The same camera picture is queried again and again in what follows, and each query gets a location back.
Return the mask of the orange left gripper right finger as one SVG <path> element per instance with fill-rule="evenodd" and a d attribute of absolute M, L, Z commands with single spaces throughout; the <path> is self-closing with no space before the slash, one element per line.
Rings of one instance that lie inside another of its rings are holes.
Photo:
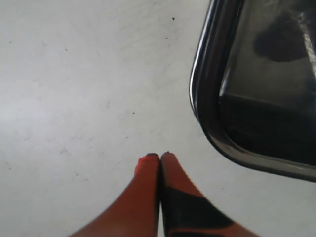
<path fill-rule="evenodd" d="M 175 154 L 161 156 L 161 207 L 167 237 L 254 237 L 218 210 L 194 185 Z"/>

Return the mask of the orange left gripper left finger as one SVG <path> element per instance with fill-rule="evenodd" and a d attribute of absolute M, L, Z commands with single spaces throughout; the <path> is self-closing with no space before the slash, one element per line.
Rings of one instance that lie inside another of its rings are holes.
<path fill-rule="evenodd" d="M 156 237 L 159 216 L 159 156 L 138 160 L 134 177 L 121 195 L 73 237 Z"/>

